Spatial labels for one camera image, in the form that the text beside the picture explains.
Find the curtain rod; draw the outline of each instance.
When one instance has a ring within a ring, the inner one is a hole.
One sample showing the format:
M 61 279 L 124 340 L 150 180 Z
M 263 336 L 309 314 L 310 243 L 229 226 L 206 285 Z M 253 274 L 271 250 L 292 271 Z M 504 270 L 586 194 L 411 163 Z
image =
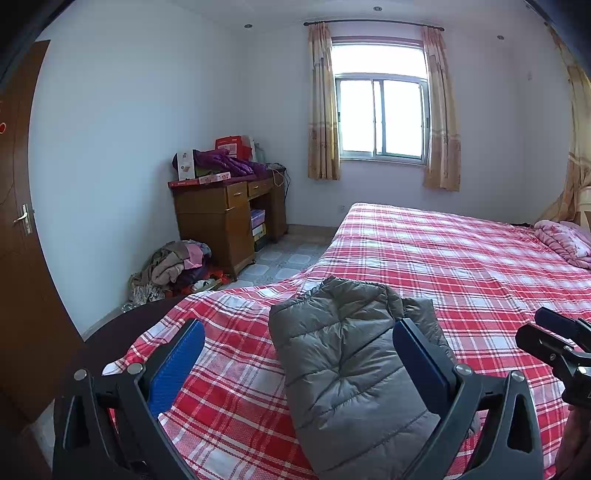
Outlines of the curtain rod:
M 307 27 L 308 25 L 317 25 L 319 23 L 337 23 L 337 22 L 383 22 L 383 23 L 400 23 L 404 25 L 416 25 L 417 27 L 430 27 L 435 28 L 439 31 L 445 32 L 445 28 L 443 27 L 435 27 L 434 25 L 426 25 L 424 23 L 415 23 L 415 22 L 403 22 L 400 20 L 380 20 L 380 19 L 371 19 L 371 18 L 355 18 L 352 20 L 320 20 L 317 22 L 304 22 L 304 26 Z

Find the bolt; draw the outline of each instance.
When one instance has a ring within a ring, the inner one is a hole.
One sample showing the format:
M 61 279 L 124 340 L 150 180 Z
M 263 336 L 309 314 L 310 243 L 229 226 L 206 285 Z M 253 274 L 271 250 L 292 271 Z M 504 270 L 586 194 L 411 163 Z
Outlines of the bolt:
M 74 380 L 79 382 L 80 380 L 84 380 L 85 378 L 86 378 L 86 370 L 84 370 L 83 368 L 76 370 L 76 373 L 74 374 Z
M 134 363 L 131 364 L 129 367 L 127 367 L 127 373 L 129 375 L 137 375 L 139 374 L 142 370 L 144 369 L 144 366 L 142 364 L 139 363 Z
M 466 364 L 456 365 L 456 372 L 463 377 L 469 377 L 474 373 L 474 370 Z
M 525 375 L 517 370 L 511 372 L 511 377 L 516 382 L 523 382 L 523 380 L 525 380 Z

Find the window pane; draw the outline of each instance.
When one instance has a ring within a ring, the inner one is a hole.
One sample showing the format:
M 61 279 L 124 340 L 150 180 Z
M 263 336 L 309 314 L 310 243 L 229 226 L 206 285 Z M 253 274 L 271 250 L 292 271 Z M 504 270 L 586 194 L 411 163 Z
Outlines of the window pane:
M 374 151 L 374 97 L 370 80 L 341 81 L 340 132 L 343 150 Z
M 420 48 L 396 45 L 333 45 L 332 64 L 339 73 L 390 73 L 427 78 L 425 55 Z
M 374 101 L 375 101 L 375 148 L 377 154 L 383 152 L 382 143 L 382 86 L 379 82 L 374 82 Z
M 423 152 L 423 110 L 418 83 L 384 80 L 386 152 L 420 157 Z

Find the pink blanket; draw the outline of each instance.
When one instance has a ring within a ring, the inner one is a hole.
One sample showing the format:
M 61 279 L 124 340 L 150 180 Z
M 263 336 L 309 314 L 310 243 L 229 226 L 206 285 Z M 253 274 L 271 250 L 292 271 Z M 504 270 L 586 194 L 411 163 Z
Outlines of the pink blanket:
M 591 234 L 575 223 L 540 220 L 534 235 L 570 265 L 591 270 Z

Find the gray puffer jacket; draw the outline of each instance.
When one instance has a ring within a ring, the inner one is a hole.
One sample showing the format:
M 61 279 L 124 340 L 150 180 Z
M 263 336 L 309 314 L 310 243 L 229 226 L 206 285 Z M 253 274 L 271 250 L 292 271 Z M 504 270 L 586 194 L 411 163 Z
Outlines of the gray puffer jacket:
M 331 277 L 271 307 L 291 418 L 321 480 L 398 478 L 437 426 L 392 344 L 403 317 L 456 361 L 431 300 L 385 285 Z

